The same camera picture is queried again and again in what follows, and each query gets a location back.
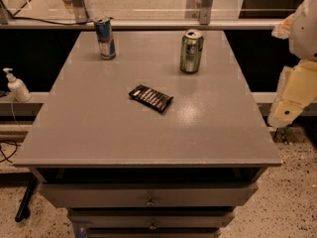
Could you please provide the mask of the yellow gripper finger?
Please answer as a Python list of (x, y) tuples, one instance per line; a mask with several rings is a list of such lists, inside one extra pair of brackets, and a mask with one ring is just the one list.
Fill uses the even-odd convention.
[(290, 29), (293, 22), (294, 15), (291, 14), (275, 26), (271, 32), (271, 35), (275, 38), (285, 40), (290, 35)]
[(317, 98), (317, 62), (302, 59), (285, 66), (279, 76), (276, 97), (267, 122), (274, 128), (290, 125)]

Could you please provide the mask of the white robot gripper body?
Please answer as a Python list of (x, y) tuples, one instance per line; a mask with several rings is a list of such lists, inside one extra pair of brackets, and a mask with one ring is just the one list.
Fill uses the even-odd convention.
[(317, 0), (304, 0), (296, 9), (289, 50), (302, 60), (317, 60)]

